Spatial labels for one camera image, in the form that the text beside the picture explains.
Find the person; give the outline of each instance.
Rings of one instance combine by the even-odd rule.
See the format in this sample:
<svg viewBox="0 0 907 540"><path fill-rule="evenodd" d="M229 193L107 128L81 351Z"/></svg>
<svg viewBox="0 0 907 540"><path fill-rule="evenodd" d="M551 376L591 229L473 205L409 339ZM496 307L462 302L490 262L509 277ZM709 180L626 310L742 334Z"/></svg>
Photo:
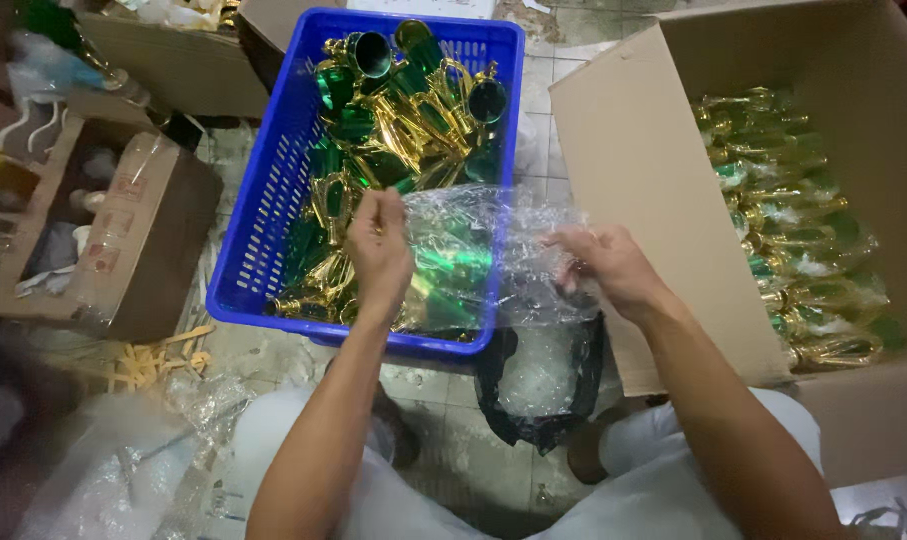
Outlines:
<svg viewBox="0 0 907 540"><path fill-rule="evenodd" d="M846 537L812 417L740 381L625 228L565 229L550 242L579 261L562 281L592 277L642 330L670 403L582 437L570 449L573 472L608 477L531 538ZM238 438L248 438L245 418L256 411L279 425L272 443L237 455L269 463L251 474L258 491L246 537L487 538L407 486L390 466L390 441L373 433L382 428L371 413L380 362L414 271L396 190L365 193L347 250L359 314L329 371L308 399L265 396L238 423Z"/></svg>

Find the dirty floor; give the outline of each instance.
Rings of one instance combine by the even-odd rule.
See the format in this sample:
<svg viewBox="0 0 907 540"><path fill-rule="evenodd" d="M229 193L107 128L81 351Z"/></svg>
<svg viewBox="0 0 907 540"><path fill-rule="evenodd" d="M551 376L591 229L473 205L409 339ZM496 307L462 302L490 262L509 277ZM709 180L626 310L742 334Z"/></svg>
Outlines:
<svg viewBox="0 0 907 540"><path fill-rule="evenodd" d="M596 53L645 28L644 14L721 4L716 0L543 0L544 14L507 0L496 16L527 30L520 107L537 128L537 156L518 180L549 200L570 197L567 167L550 114L547 88ZM217 230L227 227L255 130L214 129L198 155L222 175L226 189ZM239 368L247 384L268 392L284 382L315 387L335 350L295 334L245 325L218 324L207 340L220 366ZM469 371L437 362L388 358L380 376L387 393L421 436L423 452L403 476L424 494L488 534L522 537L540 531L569 510L591 487L569 473L566 450L539 456L527 443L510 447L488 428L477 408ZM597 411L618 399L612 369L604 375ZM907 477L835 490L844 522L860 511L907 505Z"/></svg>

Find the white pants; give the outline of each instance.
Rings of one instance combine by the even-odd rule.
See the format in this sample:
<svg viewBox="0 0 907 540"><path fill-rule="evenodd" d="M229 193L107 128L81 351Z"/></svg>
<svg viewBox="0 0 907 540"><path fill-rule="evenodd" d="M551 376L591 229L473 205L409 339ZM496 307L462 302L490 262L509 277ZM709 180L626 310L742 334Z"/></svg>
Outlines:
<svg viewBox="0 0 907 540"><path fill-rule="evenodd" d="M752 391L820 470L819 427L809 413L778 392ZM267 394L255 400L237 423L233 469L250 504L308 399L308 391L299 388ZM392 436L385 425L375 422L352 488L351 507L341 522L341 538L489 538L408 486L390 466L392 456ZM531 540L739 537L700 482L670 404L610 425L600 441L600 461L610 477Z"/></svg>

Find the black plastic bag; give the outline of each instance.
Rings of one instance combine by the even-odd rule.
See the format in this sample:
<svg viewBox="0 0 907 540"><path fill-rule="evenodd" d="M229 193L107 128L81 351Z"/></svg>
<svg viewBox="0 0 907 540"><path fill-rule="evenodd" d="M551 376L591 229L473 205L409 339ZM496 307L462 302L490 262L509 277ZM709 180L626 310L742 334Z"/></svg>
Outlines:
<svg viewBox="0 0 907 540"><path fill-rule="evenodd" d="M585 354L578 352L571 355L570 369L577 374L577 378L567 413L516 416L504 410L500 403L499 383L503 378L503 366L516 353L518 345L517 333L512 328L498 328L490 345L476 356L476 399L480 410L487 418L490 429L510 446L524 440L536 446L540 455L545 456L556 448L564 434L586 422L593 412L606 345L603 315L581 323L581 326L588 331L590 342Z"/></svg>

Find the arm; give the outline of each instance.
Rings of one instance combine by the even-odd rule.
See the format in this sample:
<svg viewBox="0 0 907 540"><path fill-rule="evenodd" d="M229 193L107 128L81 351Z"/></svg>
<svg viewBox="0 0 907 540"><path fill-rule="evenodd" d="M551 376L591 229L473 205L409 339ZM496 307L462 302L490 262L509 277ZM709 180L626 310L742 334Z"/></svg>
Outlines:
<svg viewBox="0 0 907 540"><path fill-rule="evenodd" d="M800 445L736 375L623 227L555 236L643 332L707 487L749 537L845 537ZM575 274L563 277L574 280Z"/></svg>
<svg viewBox="0 0 907 540"><path fill-rule="evenodd" d="M263 478L250 540L327 538L349 503L390 323L413 273L397 190L364 194L347 250L360 287L356 323Z"/></svg>

